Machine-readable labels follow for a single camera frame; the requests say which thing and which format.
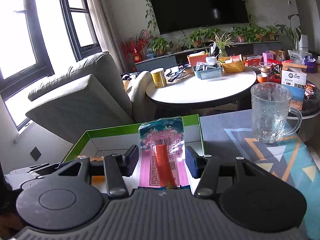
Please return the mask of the pink red stick snack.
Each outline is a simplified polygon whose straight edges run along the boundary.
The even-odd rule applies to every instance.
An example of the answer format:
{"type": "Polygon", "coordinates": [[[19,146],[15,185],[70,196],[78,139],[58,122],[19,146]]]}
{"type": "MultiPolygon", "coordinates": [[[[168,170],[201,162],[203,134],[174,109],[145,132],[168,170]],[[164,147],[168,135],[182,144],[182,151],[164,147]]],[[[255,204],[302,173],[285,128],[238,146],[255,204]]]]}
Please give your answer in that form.
{"type": "Polygon", "coordinates": [[[182,118],[162,118],[140,125],[139,187],[175,189],[189,186],[185,168],[182,118]]]}

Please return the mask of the green cardboard box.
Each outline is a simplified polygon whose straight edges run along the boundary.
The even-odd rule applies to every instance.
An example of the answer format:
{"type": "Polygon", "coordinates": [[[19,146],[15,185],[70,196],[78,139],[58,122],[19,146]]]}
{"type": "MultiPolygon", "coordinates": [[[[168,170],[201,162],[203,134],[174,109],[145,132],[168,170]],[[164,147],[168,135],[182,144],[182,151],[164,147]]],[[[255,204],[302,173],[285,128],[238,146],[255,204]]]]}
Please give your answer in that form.
{"type": "MultiPolygon", "coordinates": [[[[182,120],[185,145],[190,145],[198,155],[203,155],[204,144],[200,117],[194,114],[184,116],[182,120]]],[[[86,131],[63,161],[71,161],[79,155],[98,157],[110,153],[124,153],[131,145],[140,146],[139,127],[140,124],[132,124],[86,131]]]]}

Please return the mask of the round white coffee table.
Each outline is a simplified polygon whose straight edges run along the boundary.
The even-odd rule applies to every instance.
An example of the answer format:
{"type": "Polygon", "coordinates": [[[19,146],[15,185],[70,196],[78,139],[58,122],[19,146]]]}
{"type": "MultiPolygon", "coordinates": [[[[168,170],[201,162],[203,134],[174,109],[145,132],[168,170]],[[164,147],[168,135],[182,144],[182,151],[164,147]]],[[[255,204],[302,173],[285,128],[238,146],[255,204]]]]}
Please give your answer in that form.
{"type": "Polygon", "coordinates": [[[156,88],[154,83],[150,82],[146,94],[157,103],[176,105],[217,103],[225,99],[236,99],[249,92],[256,79],[255,71],[245,67],[240,73],[223,73],[219,79],[201,80],[192,76],[163,88],[156,88]]]}

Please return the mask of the clear glass mug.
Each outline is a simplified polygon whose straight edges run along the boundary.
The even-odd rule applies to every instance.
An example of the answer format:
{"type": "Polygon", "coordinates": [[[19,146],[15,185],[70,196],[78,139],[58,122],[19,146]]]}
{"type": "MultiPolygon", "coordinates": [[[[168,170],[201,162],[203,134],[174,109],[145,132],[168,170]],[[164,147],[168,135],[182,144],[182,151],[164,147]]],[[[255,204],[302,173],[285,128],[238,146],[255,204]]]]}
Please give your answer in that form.
{"type": "Polygon", "coordinates": [[[272,144],[299,130],[302,114],[290,106],[291,99],[291,91],[278,83],[258,83],[251,88],[252,132],[258,141],[272,144]],[[297,123],[291,130],[286,130],[290,113],[297,117],[297,123]]]}

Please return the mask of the blue plastic basket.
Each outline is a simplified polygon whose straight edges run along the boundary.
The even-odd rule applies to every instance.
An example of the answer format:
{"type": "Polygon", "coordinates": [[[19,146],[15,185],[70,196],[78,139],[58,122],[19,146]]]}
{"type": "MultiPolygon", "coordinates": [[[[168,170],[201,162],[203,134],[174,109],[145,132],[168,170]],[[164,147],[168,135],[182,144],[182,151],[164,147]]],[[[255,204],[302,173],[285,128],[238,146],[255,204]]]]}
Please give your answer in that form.
{"type": "Polygon", "coordinates": [[[210,65],[199,65],[198,67],[193,67],[193,72],[198,79],[217,79],[222,77],[222,67],[214,64],[210,65]]]}

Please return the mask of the yellow canister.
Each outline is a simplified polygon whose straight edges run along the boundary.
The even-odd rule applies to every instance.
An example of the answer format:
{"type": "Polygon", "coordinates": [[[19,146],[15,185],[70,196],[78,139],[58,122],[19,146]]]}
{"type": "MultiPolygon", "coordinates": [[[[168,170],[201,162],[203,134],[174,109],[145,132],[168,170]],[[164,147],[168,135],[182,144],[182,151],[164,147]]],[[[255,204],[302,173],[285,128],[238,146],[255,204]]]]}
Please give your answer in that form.
{"type": "Polygon", "coordinates": [[[163,88],[167,85],[167,80],[164,75],[163,68],[157,68],[152,70],[151,72],[153,83],[155,84],[156,88],[163,88]]]}

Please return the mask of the yellow wicker basket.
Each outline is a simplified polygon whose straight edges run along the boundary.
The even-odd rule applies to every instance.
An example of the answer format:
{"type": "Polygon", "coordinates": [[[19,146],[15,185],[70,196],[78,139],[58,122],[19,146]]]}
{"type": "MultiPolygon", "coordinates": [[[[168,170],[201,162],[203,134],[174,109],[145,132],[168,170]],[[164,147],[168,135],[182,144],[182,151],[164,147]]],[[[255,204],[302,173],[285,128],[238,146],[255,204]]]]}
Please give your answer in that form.
{"type": "Polygon", "coordinates": [[[244,71],[246,59],[244,59],[243,61],[227,63],[226,61],[230,59],[231,57],[221,57],[217,60],[223,67],[223,70],[225,73],[232,74],[232,73],[240,73],[244,71]]]}

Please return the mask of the red flower decoration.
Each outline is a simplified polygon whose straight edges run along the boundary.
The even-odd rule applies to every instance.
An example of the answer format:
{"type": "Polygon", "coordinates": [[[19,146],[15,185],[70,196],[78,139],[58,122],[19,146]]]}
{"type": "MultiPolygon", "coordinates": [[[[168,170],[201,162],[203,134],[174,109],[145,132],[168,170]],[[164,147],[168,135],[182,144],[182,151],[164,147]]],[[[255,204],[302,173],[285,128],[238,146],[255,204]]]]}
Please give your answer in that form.
{"type": "Polygon", "coordinates": [[[121,42],[121,50],[124,53],[125,59],[130,61],[132,58],[134,63],[143,61],[141,51],[149,44],[153,36],[147,31],[142,30],[135,38],[130,38],[121,42]]]}

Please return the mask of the spider plant in vase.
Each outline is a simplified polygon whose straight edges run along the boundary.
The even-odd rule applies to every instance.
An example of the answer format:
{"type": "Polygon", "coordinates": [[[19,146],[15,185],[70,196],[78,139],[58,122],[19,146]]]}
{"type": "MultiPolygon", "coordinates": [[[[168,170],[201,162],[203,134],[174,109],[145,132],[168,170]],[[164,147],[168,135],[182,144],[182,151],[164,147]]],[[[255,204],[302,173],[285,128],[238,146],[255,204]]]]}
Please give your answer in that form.
{"type": "Polygon", "coordinates": [[[219,33],[213,32],[215,40],[210,40],[211,42],[215,42],[217,48],[219,49],[219,53],[217,58],[227,57],[226,47],[232,47],[234,42],[232,40],[231,34],[226,34],[224,32],[222,35],[219,33]]]}

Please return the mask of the blue white carton box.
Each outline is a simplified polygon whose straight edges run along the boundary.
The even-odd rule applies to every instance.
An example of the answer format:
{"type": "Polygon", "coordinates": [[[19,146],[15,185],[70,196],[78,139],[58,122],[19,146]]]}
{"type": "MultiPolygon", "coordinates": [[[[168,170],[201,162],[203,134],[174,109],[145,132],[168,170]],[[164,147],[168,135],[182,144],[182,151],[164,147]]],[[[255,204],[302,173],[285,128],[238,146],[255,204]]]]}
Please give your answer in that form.
{"type": "Polygon", "coordinates": [[[281,85],[291,91],[290,106],[302,110],[305,96],[307,75],[299,65],[294,63],[282,63],[281,85]]]}

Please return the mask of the dark window frame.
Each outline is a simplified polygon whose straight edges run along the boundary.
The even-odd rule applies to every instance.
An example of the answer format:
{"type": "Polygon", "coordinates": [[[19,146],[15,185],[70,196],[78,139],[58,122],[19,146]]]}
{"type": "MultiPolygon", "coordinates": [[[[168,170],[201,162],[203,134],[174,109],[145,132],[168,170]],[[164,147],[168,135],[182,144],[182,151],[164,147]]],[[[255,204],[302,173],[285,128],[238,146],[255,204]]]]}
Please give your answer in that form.
{"type": "Polygon", "coordinates": [[[1,98],[16,129],[29,91],[101,50],[87,0],[1,0],[1,98]]]}

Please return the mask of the black wall television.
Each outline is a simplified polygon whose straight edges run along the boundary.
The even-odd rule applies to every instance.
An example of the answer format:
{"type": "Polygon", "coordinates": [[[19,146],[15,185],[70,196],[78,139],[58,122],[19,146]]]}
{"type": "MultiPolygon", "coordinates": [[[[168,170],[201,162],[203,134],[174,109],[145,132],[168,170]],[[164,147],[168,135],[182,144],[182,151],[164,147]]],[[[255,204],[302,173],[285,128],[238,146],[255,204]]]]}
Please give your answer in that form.
{"type": "Polygon", "coordinates": [[[151,5],[161,34],[249,22],[244,0],[151,0],[151,5]]]}

